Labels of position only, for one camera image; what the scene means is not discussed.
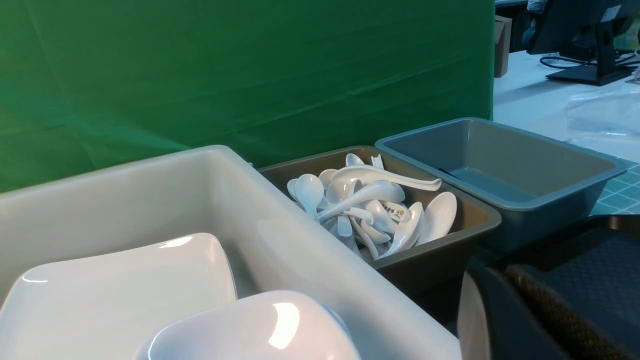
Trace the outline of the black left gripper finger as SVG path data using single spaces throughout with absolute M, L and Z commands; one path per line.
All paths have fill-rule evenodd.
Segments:
M 518 292 L 490 268 L 462 278 L 457 337 L 464 360 L 569 360 Z

